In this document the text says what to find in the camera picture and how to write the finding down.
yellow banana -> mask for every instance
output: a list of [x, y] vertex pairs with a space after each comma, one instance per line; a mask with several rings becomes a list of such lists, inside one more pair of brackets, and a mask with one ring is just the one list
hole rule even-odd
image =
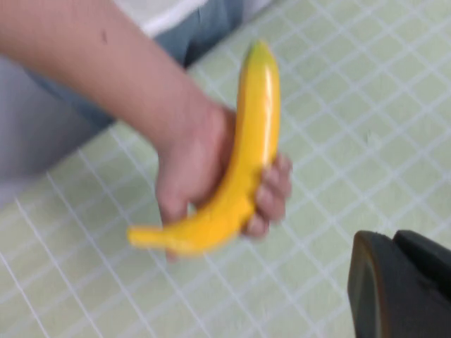
[[242, 65], [232, 155], [213, 198], [194, 215], [162, 229], [131, 227], [130, 243], [143, 249], [197, 256], [237, 236], [256, 210], [254, 195], [261, 170], [276, 156], [279, 125], [278, 66], [267, 45], [259, 40], [251, 45]]

hand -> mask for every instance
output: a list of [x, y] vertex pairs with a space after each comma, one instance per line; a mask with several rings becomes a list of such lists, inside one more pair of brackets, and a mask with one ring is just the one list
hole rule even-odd
[[[209, 108], [208, 118], [195, 132], [174, 142], [159, 153], [156, 198], [163, 223], [187, 215], [188, 204], [201, 206], [209, 200], [227, 168], [233, 147], [235, 114], [222, 106]], [[278, 155], [263, 172], [257, 190], [258, 212], [243, 230], [252, 238], [264, 237], [270, 223], [285, 215], [285, 202], [291, 192], [290, 160]]]

forearm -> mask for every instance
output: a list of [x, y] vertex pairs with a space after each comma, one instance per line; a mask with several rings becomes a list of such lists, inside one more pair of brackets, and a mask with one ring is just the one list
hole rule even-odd
[[192, 102], [208, 104], [111, 0], [4, 0], [0, 52], [90, 98], [157, 148], [203, 118]]

white shirt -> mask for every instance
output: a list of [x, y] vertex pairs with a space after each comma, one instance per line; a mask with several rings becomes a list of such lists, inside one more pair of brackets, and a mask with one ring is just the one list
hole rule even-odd
[[149, 37], [171, 29], [208, 0], [114, 0]]

black object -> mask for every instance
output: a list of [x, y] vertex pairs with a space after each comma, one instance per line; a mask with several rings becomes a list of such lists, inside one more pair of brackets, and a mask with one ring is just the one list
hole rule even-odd
[[357, 338], [451, 337], [451, 251], [420, 234], [357, 232], [347, 293]]

